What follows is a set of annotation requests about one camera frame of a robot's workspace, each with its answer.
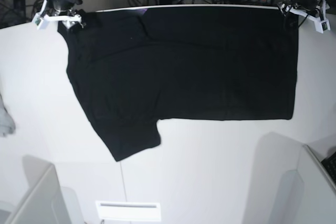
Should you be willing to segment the black T-shirt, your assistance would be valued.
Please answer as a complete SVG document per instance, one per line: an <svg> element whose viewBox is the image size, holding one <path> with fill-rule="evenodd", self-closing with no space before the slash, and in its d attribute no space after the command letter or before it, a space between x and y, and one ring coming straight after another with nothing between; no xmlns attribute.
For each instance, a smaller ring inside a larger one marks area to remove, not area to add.
<svg viewBox="0 0 336 224"><path fill-rule="evenodd" d="M159 120L290 120L298 29L274 9L173 7L87 13L58 32L66 73L116 161L160 145Z"/></svg>

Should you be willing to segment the grey cloth at left edge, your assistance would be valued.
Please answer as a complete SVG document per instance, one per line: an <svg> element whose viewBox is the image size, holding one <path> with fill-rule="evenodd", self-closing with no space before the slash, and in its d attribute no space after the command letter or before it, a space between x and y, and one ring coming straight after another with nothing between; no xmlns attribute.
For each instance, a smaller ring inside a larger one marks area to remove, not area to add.
<svg viewBox="0 0 336 224"><path fill-rule="evenodd" d="M1 137L6 137L7 135L14 134L16 126L14 120L7 112L3 99L1 97L0 101L0 124L1 124Z"/></svg>

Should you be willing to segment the black keyboard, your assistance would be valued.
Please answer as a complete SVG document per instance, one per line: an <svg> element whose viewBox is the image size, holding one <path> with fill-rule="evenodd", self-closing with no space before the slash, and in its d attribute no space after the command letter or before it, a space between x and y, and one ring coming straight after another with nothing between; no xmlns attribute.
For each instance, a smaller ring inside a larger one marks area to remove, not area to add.
<svg viewBox="0 0 336 224"><path fill-rule="evenodd" d="M331 179L335 182L336 181L336 153L332 154L328 158L325 158L321 163L323 167L326 169Z"/></svg>

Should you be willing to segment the white partition panel right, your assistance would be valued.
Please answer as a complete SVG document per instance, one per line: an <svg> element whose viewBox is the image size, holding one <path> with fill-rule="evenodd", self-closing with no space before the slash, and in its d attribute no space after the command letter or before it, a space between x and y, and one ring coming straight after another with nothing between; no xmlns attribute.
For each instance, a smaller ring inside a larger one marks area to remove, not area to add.
<svg viewBox="0 0 336 224"><path fill-rule="evenodd" d="M303 195L294 223L335 223L335 184L307 145L302 147L297 171Z"/></svg>

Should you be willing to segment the white partition panel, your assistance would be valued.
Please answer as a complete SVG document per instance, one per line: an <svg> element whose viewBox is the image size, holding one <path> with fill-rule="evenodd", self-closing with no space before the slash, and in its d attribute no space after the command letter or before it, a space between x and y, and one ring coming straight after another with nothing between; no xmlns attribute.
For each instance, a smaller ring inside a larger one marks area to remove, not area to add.
<svg viewBox="0 0 336 224"><path fill-rule="evenodd" d="M45 168L5 223L72 223L53 164Z"/></svg>
<svg viewBox="0 0 336 224"><path fill-rule="evenodd" d="M335 223L335 184L307 145L302 147L297 171L303 195L294 223Z"/></svg>

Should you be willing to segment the white partition panel left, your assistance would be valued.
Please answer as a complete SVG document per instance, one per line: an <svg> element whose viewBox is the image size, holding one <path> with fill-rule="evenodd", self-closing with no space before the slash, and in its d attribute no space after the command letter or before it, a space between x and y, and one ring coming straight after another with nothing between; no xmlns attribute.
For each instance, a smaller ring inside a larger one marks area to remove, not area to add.
<svg viewBox="0 0 336 224"><path fill-rule="evenodd" d="M45 168L5 223L72 223L53 164Z"/></svg>

